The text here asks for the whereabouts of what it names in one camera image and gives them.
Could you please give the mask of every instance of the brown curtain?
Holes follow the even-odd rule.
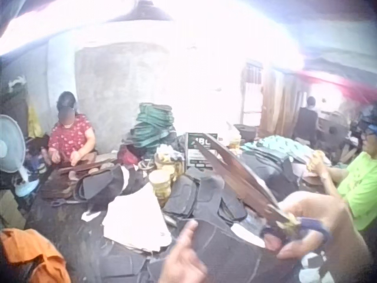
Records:
[[[265,71],[262,84],[260,136],[278,134],[291,137],[309,86],[293,74],[273,69]]]

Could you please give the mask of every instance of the neon green shirt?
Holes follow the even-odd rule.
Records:
[[[338,192],[348,201],[355,227],[361,231],[377,217],[377,160],[362,152],[347,170]]]

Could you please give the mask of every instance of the black table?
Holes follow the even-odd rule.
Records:
[[[53,208],[37,195],[25,229],[35,229],[49,239],[67,262],[72,282],[101,282],[98,260],[109,253],[113,242],[103,237],[106,212],[90,222],[81,220],[87,204]]]

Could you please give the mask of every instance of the electric fan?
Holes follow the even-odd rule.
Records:
[[[17,122],[7,115],[0,115],[0,170],[7,173],[19,171],[21,184],[15,185],[18,197],[24,197],[35,190],[39,180],[29,182],[29,174],[24,167],[25,140]]]

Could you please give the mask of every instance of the scissors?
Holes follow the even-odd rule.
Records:
[[[80,201],[80,200],[66,200],[66,199],[56,199],[56,200],[53,200],[51,202],[51,206],[53,208],[57,208],[61,205],[74,205],[74,204],[77,204],[77,203],[84,203],[84,201]]]
[[[206,137],[211,143],[211,148],[223,158],[223,162],[197,141],[195,141],[196,147],[239,198],[267,220],[268,226],[262,230],[262,234],[272,233],[286,243],[300,239],[309,230],[313,230],[323,235],[324,242],[331,239],[330,232],[321,221],[312,218],[297,218],[293,214],[280,210],[270,189],[251,168],[211,135],[206,134]]]

